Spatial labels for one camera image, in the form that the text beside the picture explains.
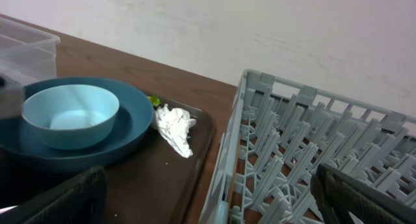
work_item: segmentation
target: gray dish rack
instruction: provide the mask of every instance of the gray dish rack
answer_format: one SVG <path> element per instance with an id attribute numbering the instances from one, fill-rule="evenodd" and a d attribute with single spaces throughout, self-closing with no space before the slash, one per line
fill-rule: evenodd
<path id="1" fill-rule="evenodd" d="M 286 98 L 279 85 L 298 92 Z M 416 208 L 416 137 L 406 127 L 413 124 L 411 116 L 246 70 L 199 223 L 323 223 L 309 187 L 320 163 Z"/>

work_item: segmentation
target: brown tray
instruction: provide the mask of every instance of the brown tray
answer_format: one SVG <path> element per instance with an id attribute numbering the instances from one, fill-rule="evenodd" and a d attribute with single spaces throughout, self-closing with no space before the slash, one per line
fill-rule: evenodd
<path id="1" fill-rule="evenodd" d="M 193 155 L 181 157 L 156 130 L 149 129 L 137 150 L 106 169 L 109 186 L 104 223 L 182 222 L 215 125 L 200 109 L 159 98 L 197 119 L 188 139 Z M 21 168 L 0 152 L 0 207 L 22 204 L 67 178 Z"/>

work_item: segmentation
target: plate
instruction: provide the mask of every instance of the plate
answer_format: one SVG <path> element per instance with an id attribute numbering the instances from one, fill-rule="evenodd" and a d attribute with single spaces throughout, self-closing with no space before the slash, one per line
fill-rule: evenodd
<path id="1" fill-rule="evenodd" d="M 60 85 L 88 84 L 112 92 L 120 102 L 112 132 L 87 149 L 64 151 L 40 143 L 22 117 L 0 121 L 0 148 L 26 166 L 47 172 L 78 172 L 91 166 L 107 166 L 128 154 L 145 135 L 153 118 L 147 96 L 129 84 L 96 77 L 71 77 L 26 86 L 26 98 Z"/>

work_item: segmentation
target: table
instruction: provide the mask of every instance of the table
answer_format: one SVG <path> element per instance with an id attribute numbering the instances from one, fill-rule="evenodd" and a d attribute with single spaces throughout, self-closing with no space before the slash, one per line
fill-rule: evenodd
<path id="1" fill-rule="evenodd" d="M 231 114 L 232 100 L 237 88 L 60 32 L 19 22 L 60 37 L 60 43 L 57 45 L 58 77 L 95 76 L 116 79 L 141 90 L 195 106 L 212 116 L 216 134 L 185 215 L 185 223 L 197 223 L 214 171 L 221 134 Z"/>

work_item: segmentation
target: crumpled napkin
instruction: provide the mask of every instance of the crumpled napkin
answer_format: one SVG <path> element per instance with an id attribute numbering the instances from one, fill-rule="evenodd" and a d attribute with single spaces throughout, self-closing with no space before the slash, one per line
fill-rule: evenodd
<path id="1" fill-rule="evenodd" d="M 192 150 L 187 142 L 189 129 L 196 124 L 189 112 L 181 108 L 168 109 L 168 105 L 158 107 L 152 127 L 184 158 L 192 156 Z"/>

